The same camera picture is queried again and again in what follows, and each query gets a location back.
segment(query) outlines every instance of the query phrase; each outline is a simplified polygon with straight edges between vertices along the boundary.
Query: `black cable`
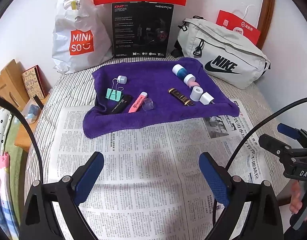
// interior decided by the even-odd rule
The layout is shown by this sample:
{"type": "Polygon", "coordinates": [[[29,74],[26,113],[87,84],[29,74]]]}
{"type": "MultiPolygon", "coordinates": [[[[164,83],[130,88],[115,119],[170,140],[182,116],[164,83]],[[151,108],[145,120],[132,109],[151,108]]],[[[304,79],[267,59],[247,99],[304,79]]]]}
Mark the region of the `black cable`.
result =
{"type": "Polygon", "coordinates": [[[40,181],[43,183],[43,169],[42,169],[42,159],[41,155],[39,152],[39,148],[36,142],[36,139],[34,138],[33,132],[26,121],[26,119],[23,117],[23,115],[19,112],[17,108],[15,108],[12,104],[10,104],[8,101],[0,97],[0,106],[7,109],[10,113],[15,115],[19,121],[22,123],[22,125],[25,127],[27,133],[29,134],[29,137],[31,139],[32,145],[36,151],[36,155],[38,158],[38,163],[39,163],[39,173],[40,173],[40,181]]]}
{"type": "MultiPolygon", "coordinates": [[[[301,105],[303,103],[307,102],[307,98],[303,98],[300,99],[298,101],[295,101],[293,103],[291,103],[290,105],[285,106],[284,108],[278,110],[277,112],[275,112],[274,114],[270,115],[269,117],[267,117],[266,119],[264,119],[263,121],[261,121],[260,123],[258,123],[255,127],[253,127],[250,132],[248,132],[246,134],[246,136],[242,139],[242,141],[239,143],[239,145],[237,146],[237,148],[234,150],[233,154],[231,155],[227,165],[226,165],[226,170],[228,170],[234,160],[234,158],[237,156],[238,152],[240,151],[240,149],[242,148],[242,146],[245,144],[245,142],[250,138],[250,136],[257,131],[260,127],[264,126],[266,123],[270,122],[272,119],[276,118],[277,116],[281,115],[282,113],[284,113],[285,111],[301,105]]],[[[212,225],[214,226],[216,221],[215,221],[215,213],[216,213],[216,208],[217,208],[217,200],[214,200],[214,206],[213,206],[213,210],[212,210],[212,225]]]]}

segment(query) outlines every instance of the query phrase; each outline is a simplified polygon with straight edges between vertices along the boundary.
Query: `newspaper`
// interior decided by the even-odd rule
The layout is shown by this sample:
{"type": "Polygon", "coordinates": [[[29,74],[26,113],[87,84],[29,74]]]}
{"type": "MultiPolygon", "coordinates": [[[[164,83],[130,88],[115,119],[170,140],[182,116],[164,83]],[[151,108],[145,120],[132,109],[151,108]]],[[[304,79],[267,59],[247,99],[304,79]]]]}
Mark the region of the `newspaper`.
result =
{"type": "MultiPolygon", "coordinates": [[[[212,228],[213,194],[198,165],[209,152],[225,166],[252,128],[241,103],[239,117],[215,116],[122,130],[95,139],[85,137],[82,121],[92,106],[60,112],[50,152],[48,182],[72,175],[95,151],[104,168],[79,208],[98,239],[201,240],[212,228]]],[[[256,134],[243,146],[231,168],[246,182],[271,180],[256,134]]],[[[66,239],[72,239],[58,203],[55,212],[66,239]]],[[[243,226],[246,204],[232,238],[243,226]]],[[[218,205],[217,215],[223,206],[218,205]]]]}

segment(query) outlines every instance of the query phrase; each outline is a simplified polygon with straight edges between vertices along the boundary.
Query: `notebook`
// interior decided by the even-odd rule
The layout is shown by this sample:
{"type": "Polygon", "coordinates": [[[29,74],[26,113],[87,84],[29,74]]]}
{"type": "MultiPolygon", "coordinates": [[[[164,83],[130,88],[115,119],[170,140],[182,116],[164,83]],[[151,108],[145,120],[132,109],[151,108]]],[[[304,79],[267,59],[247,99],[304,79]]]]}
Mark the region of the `notebook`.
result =
{"type": "Polygon", "coordinates": [[[39,99],[44,99],[46,97],[38,65],[26,70],[21,76],[30,98],[33,98],[35,95],[37,95],[39,99]]]}

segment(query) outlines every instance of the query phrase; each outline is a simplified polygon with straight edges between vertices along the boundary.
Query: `tape roll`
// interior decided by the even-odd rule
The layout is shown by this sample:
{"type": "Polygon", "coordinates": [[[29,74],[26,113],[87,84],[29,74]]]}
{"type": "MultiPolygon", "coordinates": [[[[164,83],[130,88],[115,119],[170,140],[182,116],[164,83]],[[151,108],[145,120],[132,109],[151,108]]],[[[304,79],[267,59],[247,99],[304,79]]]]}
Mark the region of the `tape roll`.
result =
{"type": "Polygon", "coordinates": [[[192,91],[193,88],[196,87],[196,86],[200,87],[200,85],[197,82],[195,82],[195,81],[188,82],[187,86],[190,88],[190,91],[192,91]]]}
{"type": "Polygon", "coordinates": [[[197,102],[200,100],[202,94],[203,94],[203,89],[201,87],[195,86],[193,87],[193,90],[191,92],[190,99],[192,101],[197,102]]]}
{"type": "Polygon", "coordinates": [[[200,102],[204,105],[209,105],[210,103],[213,103],[213,100],[213,96],[210,95],[208,92],[204,93],[200,98],[200,102]]]}

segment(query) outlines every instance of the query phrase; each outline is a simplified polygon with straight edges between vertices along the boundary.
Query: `headset box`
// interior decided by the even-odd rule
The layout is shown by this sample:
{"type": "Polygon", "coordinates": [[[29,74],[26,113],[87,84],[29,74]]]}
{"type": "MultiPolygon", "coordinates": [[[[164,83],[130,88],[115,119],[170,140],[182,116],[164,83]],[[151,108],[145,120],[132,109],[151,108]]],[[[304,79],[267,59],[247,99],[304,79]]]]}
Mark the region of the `headset box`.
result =
{"type": "Polygon", "coordinates": [[[114,57],[166,57],[173,4],[112,4],[114,57]]]}

